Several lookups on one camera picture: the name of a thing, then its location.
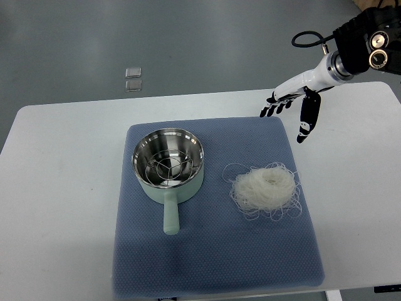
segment robotic hand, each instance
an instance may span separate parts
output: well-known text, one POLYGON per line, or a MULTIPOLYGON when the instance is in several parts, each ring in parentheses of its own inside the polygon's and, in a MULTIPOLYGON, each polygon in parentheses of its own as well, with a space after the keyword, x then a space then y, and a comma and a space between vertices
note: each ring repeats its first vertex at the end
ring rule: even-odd
POLYGON ((301 125, 297 141, 302 143, 314 129, 319 115, 323 91, 342 85, 354 75, 370 68, 401 75, 401 6, 395 8, 368 8, 333 34, 323 38, 314 31, 297 34, 292 44, 297 47, 323 45, 324 57, 313 70, 301 73, 278 86, 260 117, 280 114, 290 108, 292 101, 304 95, 301 108, 301 125), (297 44, 295 40, 304 34, 320 38, 312 44, 297 44), (335 39, 338 51, 329 53, 326 41, 335 39))

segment vermicelli nest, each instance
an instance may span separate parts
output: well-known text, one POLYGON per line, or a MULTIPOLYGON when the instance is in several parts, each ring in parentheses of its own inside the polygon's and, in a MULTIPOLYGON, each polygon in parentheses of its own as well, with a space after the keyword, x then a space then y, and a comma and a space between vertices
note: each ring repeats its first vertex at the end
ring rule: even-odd
POLYGON ((299 183, 296 183, 294 173, 282 163, 275 162, 262 168, 251 167, 249 172, 239 174, 235 180, 225 181, 232 183, 230 197, 248 219, 263 214, 278 221, 285 214, 297 217, 302 213, 299 183))

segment gray floor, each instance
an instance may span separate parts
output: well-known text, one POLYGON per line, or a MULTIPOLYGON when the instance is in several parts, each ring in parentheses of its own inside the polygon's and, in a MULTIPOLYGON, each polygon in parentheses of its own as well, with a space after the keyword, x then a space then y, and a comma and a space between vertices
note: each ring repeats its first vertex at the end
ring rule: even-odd
MULTIPOLYGON (((274 88, 321 60, 319 47, 291 46, 296 33, 328 36, 358 13, 351 0, 0 0, 0 147, 26 105, 274 88), (140 92, 125 92, 130 66, 142 67, 140 92)), ((401 99, 400 77, 370 70, 353 80, 369 81, 401 99)), ((400 297, 343 292, 346 301, 400 297)))

